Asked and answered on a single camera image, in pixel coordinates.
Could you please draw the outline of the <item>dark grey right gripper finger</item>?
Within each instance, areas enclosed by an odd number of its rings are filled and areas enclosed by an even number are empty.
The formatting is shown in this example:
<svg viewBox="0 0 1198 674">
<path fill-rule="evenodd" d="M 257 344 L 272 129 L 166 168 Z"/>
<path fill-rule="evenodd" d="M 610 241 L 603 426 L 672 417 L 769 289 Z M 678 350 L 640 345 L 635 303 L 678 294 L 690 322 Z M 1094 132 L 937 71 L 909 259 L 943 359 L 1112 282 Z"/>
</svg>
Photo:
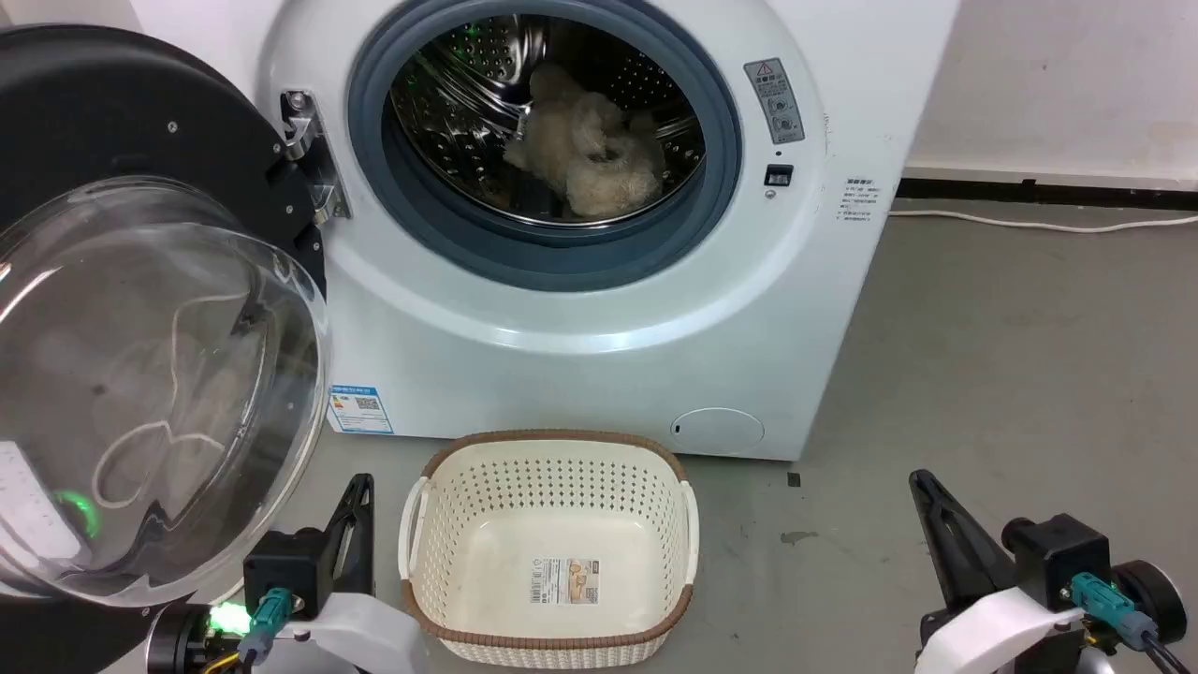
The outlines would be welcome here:
<svg viewBox="0 0 1198 674">
<path fill-rule="evenodd" d="M 910 472 L 910 492 L 946 611 L 1014 588 L 1014 559 L 931 470 Z"/>
</svg>

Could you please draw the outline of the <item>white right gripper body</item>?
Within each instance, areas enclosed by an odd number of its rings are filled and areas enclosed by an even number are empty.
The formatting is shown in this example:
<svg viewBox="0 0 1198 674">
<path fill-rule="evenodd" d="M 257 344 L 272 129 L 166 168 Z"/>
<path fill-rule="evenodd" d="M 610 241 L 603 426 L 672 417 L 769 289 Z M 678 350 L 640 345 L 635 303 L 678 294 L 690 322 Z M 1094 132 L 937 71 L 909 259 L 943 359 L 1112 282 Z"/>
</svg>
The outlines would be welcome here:
<svg viewBox="0 0 1198 674">
<path fill-rule="evenodd" d="M 928 637 L 916 673 L 996 673 L 1083 609 L 1051 611 L 1014 588 L 979 600 Z"/>
</svg>

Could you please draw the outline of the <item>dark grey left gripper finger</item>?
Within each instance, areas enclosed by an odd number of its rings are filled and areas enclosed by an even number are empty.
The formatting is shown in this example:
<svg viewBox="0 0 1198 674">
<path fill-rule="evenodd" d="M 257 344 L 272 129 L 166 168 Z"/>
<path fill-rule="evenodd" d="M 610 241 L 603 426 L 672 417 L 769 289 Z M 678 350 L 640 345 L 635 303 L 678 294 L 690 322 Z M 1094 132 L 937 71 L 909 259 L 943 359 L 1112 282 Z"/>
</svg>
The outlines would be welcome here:
<svg viewBox="0 0 1198 674">
<path fill-rule="evenodd" d="M 333 593 L 375 593 L 375 479 L 347 481 L 317 547 L 317 601 Z"/>
</svg>

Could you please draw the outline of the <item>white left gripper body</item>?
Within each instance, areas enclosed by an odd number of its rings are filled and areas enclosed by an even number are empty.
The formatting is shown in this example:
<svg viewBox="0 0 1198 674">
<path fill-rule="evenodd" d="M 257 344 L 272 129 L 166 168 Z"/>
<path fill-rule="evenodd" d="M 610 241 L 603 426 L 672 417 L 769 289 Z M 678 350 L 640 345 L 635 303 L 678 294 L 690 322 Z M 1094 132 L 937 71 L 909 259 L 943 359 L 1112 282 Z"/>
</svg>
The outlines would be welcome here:
<svg viewBox="0 0 1198 674">
<path fill-rule="evenodd" d="M 333 593 L 311 623 L 288 623 L 266 673 L 426 673 L 415 618 L 363 593 Z"/>
</svg>

